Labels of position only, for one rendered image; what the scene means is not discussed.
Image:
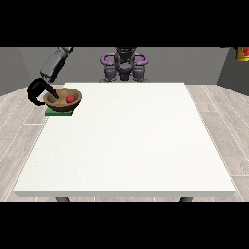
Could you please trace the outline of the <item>green square pad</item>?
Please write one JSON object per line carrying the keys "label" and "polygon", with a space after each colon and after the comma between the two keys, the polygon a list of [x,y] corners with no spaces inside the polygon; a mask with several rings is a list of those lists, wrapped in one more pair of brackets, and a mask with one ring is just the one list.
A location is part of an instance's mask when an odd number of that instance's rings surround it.
{"label": "green square pad", "polygon": [[45,116],[72,116],[74,110],[59,112],[47,107],[45,111]]}

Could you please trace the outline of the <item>brown wooden bowl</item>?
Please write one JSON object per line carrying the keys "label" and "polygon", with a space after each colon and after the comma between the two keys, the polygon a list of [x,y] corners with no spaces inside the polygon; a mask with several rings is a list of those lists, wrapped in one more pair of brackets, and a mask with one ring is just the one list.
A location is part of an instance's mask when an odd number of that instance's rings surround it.
{"label": "brown wooden bowl", "polygon": [[[74,110],[82,99],[82,94],[76,89],[62,88],[57,89],[56,93],[59,98],[55,98],[52,94],[47,92],[43,96],[43,100],[49,108],[57,112],[68,112]],[[75,100],[71,103],[66,101],[66,97],[69,95],[75,97]]]}

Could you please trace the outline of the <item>yellow cup with melon print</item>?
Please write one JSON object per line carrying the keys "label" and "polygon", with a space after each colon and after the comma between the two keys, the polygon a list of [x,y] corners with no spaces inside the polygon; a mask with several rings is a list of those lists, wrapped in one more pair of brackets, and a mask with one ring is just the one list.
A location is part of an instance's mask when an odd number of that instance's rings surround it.
{"label": "yellow cup with melon print", "polygon": [[242,62],[249,61],[249,47],[238,47],[236,52],[236,59]]}

